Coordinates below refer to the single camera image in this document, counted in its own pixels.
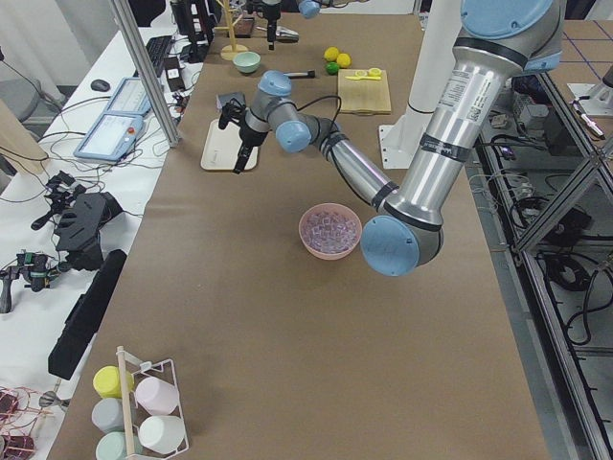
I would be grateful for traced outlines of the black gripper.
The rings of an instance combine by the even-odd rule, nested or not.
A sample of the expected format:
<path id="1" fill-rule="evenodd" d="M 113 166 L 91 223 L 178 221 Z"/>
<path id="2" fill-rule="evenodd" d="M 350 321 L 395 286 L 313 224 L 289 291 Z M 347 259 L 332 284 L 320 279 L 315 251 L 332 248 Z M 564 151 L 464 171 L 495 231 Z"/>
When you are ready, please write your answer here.
<path id="1" fill-rule="evenodd" d="M 277 21 L 281 18 L 281 4 L 264 3 L 262 11 L 264 18 L 268 21 L 266 27 L 268 49 L 274 51 L 277 39 Z"/>
<path id="2" fill-rule="evenodd" d="M 243 173 L 251 157 L 253 148 L 260 147 L 267 136 L 267 124 L 260 120 L 239 122 L 239 138 L 241 146 L 238 150 L 237 161 L 233 168 L 236 174 Z"/>

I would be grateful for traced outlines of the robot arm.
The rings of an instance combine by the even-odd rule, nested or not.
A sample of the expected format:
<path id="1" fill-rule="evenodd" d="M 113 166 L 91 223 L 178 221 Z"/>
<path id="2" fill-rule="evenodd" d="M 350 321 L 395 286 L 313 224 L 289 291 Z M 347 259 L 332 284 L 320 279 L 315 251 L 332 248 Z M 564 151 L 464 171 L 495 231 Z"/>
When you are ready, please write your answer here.
<path id="1" fill-rule="evenodd" d="M 561 55 L 563 1 L 464 1 L 452 47 L 455 65 L 401 184 L 391 181 L 331 119 L 302 114 L 289 77 L 265 72 L 253 102 L 225 105 L 218 123 L 239 127 L 234 165 L 241 173 L 253 148 L 274 133 L 283 150 L 313 145 L 378 212 L 360 248 L 375 271 L 400 276 L 434 259 L 443 246 L 441 210 L 503 84 L 555 68 Z"/>

